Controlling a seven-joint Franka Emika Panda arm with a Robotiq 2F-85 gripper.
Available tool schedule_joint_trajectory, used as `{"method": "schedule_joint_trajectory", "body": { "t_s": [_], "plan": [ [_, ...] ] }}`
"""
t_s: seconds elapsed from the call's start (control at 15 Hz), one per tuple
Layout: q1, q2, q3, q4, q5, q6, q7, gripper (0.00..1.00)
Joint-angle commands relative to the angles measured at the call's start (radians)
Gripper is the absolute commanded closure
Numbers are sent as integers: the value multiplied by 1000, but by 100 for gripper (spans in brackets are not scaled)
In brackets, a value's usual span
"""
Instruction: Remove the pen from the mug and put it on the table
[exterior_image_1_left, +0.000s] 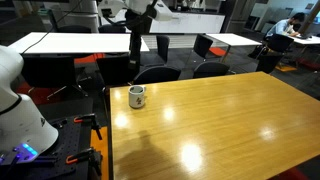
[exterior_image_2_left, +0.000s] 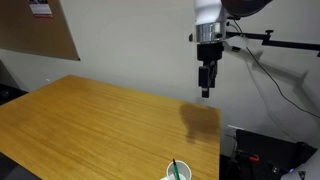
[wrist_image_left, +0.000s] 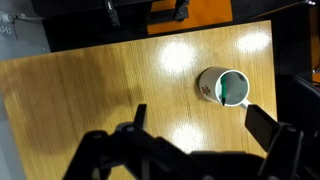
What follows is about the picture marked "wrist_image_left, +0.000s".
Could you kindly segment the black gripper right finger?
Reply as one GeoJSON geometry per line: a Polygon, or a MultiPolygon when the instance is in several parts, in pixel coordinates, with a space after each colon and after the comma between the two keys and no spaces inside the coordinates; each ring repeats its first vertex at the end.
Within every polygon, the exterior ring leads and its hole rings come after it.
{"type": "Polygon", "coordinates": [[[258,105],[247,107],[245,127],[262,147],[269,152],[280,125],[258,105]]]}

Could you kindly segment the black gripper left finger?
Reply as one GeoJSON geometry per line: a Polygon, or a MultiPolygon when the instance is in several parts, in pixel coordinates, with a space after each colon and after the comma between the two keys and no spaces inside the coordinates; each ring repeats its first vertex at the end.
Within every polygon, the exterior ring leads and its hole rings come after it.
{"type": "Polygon", "coordinates": [[[136,110],[136,114],[134,117],[133,124],[136,127],[144,128],[144,122],[147,112],[147,105],[146,104],[139,104],[136,110]]]}

